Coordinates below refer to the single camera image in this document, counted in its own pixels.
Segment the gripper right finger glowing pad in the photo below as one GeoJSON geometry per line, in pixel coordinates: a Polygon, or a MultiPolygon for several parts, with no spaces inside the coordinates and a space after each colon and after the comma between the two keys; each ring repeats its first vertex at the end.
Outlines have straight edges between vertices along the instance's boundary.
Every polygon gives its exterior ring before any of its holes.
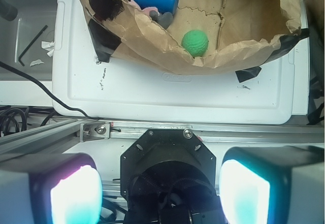
{"type": "Polygon", "coordinates": [[[324,148],[232,147],[218,185],[229,223],[324,223],[324,148]]]}

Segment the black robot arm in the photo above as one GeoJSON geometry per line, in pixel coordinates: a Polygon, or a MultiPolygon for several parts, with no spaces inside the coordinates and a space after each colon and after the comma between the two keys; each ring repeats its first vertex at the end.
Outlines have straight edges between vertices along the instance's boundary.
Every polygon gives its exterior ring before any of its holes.
{"type": "MultiPolygon", "coordinates": [[[[130,147],[124,223],[324,223],[324,149],[130,147]]],[[[85,153],[1,156],[1,223],[97,223],[108,203],[85,153]]]]}

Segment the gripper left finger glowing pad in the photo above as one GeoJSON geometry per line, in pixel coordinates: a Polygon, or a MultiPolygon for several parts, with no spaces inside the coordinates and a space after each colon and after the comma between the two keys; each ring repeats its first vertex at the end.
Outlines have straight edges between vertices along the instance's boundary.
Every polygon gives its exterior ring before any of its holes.
{"type": "Polygon", "coordinates": [[[97,223],[102,191],[88,154],[1,154],[1,223],[97,223]]]}

